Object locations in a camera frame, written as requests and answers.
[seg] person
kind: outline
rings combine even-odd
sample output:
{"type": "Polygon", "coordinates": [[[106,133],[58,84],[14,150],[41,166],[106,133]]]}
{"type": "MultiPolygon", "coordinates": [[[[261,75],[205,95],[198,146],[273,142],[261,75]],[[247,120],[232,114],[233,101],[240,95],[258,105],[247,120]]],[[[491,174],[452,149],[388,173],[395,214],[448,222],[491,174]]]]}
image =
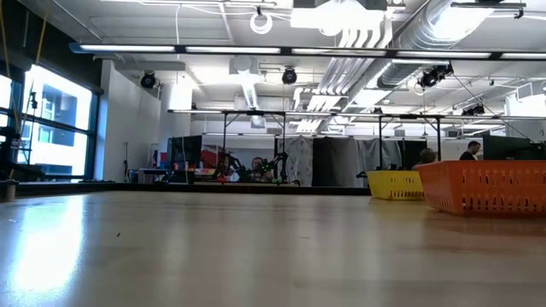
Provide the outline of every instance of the person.
{"type": "Polygon", "coordinates": [[[252,178],[253,182],[272,182],[273,176],[271,175],[270,171],[264,171],[264,160],[260,157],[256,157],[253,159],[253,169],[252,173],[250,174],[250,177],[252,178]]]}
{"type": "Polygon", "coordinates": [[[415,171],[415,167],[418,165],[425,165],[436,161],[436,153],[431,148],[425,148],[421,150],[420,156],[421,160],[417,162],[416,165],[413,165],[413,171],[415,171]]]}
{"type": "Polygon", "coordinates": [[[463,161],[463,160],[475,161],[476,160],[475,154],[478,153],[480,148],[481,148],[481,144],[479,142],[471,141],[468,144],[467,151],[462,153],[461,158],[459,158],[459,160],[460,161],[463,161]]]}

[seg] pillar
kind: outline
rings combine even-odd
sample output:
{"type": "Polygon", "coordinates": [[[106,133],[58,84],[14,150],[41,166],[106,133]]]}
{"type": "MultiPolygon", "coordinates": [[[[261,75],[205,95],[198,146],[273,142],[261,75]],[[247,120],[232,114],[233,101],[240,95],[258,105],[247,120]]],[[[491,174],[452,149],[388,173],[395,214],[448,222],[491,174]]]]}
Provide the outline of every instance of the pillar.
{"type": "Polygon", "coordinates": [[[167,110],[190,110],[192,87],[189,84],[164,84],[161,91],[161,116],[159,150],[167,151],[167,140],[171,137],[189,136],[191,114],[168,113],[167,110]]]}

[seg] orange plastic crate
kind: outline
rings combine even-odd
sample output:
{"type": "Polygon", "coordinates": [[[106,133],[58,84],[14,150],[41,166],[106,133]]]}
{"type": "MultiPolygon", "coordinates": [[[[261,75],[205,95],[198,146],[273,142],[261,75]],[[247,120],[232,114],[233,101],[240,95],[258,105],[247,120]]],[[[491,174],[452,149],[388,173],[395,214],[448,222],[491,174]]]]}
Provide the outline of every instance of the orange plastic crate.
{"type": "Polygon", "coordinates": [[[427,204],[440,211],[546,216],[546,161],[443,161],[417,170],[427,204]]]}

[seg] security camera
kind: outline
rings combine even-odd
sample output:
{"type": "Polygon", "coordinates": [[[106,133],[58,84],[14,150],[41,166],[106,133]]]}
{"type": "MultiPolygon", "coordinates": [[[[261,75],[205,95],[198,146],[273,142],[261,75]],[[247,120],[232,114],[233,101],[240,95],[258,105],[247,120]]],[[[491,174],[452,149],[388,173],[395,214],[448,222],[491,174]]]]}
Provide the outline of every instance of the security camera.
{"type": "Polygon", "coordinates": [[[295,84],[298,80],[298,74],[296,74],[296,71],[289,67],[284,70],[284,73],[282,75],[282,82],[286,85],[295,84]]]}
{"type": "Polygon", "coordinates": [[[153,89],[158,84],[155,78],[155,72],[144,72],[144,77],[140,80],[140,85],[144,89],[153,89]]]}

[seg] yellow basket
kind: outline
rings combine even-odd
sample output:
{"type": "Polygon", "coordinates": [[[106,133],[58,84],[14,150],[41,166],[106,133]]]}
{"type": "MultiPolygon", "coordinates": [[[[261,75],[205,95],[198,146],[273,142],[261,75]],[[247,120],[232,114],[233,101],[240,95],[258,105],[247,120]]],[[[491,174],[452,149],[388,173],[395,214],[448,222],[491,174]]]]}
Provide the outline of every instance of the yellow basket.
{"type": "Polygon", "coordinates": [[[419,171],[367,171],[374,198],[421,200],[425,197],[419,171]]]}

